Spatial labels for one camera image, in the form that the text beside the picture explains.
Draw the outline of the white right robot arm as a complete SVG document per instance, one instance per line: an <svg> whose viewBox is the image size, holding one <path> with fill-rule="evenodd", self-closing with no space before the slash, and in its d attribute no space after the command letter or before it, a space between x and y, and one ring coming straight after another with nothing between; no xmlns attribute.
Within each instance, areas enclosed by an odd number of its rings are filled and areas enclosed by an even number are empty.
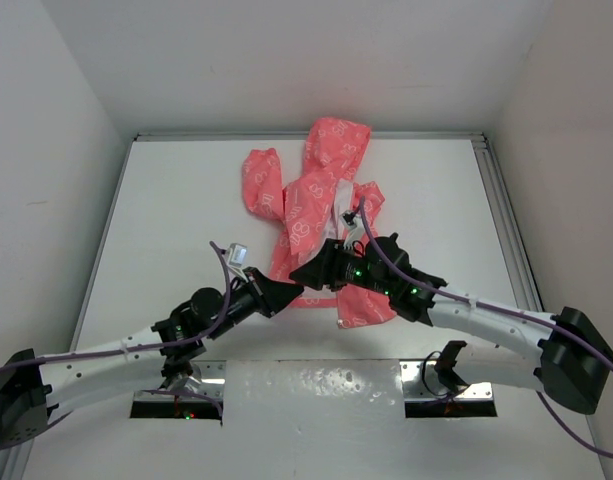
<svg viewBox="0 0 613 480"><path fill-rule="evenodd" d="M435 361L435 375L447 391L490 382L535 390L576 413L591 415L599 404L613 350L582 311L524 312L478 300L411 266L397 237L379 236L363 253L327 240L290 279L314 290L348 285L383 294L401 318L467 333L489 342L477 349L451 341Z"/></svg>

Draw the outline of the pink patterned hooded jacket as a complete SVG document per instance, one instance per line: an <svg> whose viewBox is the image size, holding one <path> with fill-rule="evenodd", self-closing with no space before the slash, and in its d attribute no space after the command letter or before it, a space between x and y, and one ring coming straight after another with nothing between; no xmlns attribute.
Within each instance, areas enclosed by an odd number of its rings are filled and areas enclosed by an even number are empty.
<svg viewBox="0 0 613 480"><path fill-rule="evenodd" d="M252 214L283 226L271 256L271 279L287 281L326 239L343 241L341 214L356 208L361 198L374 224L385 197L377 183L355 181L371 133L369 126L349 120L316 120L303 147L301 175L290 183L282 179L275 149L250 151L242 165L244 204Z"/></svg>

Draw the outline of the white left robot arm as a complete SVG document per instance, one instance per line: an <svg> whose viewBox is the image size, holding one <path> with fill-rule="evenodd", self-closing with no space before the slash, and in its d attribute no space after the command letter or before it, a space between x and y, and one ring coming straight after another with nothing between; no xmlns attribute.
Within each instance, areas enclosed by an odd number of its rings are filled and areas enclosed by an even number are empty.
<svg viewBox="0 0 613 480"><path fill-rule="evenodd" d="M118 340L62 354L16 352L0 367L0 451L35 438L79 408L118 395L190 395L181 383L192 377L192 361L204 353L206 340L255 314L273 317L303 291L249 267L224 292L201 288L166 319Z"/></svg>

